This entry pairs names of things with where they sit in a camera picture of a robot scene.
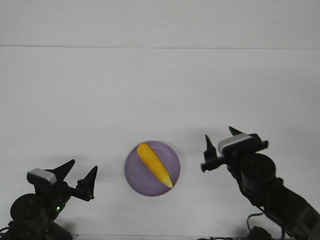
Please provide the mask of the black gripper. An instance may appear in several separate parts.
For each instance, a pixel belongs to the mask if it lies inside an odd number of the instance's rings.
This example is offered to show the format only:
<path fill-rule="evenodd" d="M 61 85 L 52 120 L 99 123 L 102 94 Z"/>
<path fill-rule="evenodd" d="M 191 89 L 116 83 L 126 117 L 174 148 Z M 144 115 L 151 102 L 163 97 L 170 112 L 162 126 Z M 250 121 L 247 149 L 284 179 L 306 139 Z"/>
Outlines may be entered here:
<path fill-rule="evenodd" d="M 34 187 L 35 193 L 43 198 L 49 208 L 64 207 L 71 197 L 86 202 L 94 199 L 98 166 L 94 166 L 83 179 L 78 180 L 77 186 L 73 188 L 70 187 L 64 179 L 69 174 L 75 162 L 76 161 L 72 159 L 54 169 L 45 169 L 45 181 L 56 184 L 51 186 L 41 184 L 40 186 Z"/>
<path fill-rule="evenodd" d="M 232 136 L 246 134 L 232 126 L 229 126 L 228 129 Z M 218 146 L 215 147 L 212 144 L 209 136 L 206 134 L 206 150 L 203 152 L 204 162 L 200 164 L 201 171 L 212 171 L 219 168 L 221 165 L 232 167 L 237 159 L 262 151 L 269 147 L 269 142 L 267 140 L 261 140 L 257 134 L 248 135 L 252 138 L 230 146 L 223 152 L 224 154 L 220 154 L 218 151 Z"/>

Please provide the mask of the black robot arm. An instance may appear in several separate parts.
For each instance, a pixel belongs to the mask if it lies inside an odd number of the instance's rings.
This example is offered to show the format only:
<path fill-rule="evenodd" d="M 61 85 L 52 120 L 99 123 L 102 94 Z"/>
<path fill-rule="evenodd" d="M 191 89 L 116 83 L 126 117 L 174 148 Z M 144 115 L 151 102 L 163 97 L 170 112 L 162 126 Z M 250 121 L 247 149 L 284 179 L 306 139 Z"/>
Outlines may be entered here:
<path fill-rule="evenodd" d="M 284 186 L 276 176 L 274 161 L 260 152 L 269 142 L 258 134 L 247 134 L 229 127 L 231 137 L 214 147 L 207 136 L 201 171 L 226 165 L 240 192 L 281 228 L 281 233 L 296 240 L 320 238 L 320 214 L 301 196 Z"/>
<path fill-rule="evenodd" d="M 54 169 L 34 168 L 27 172 L 33 193 L 17 198 L 10 208 L 11 221 L 0 234 L 2 240 L 71 240 L 72 234 L 55 223 L 71 197 L 89 202 L 94 199 L 98 167 L 71 187 L 65 181 L 75 164 L 70 160 Z"/>

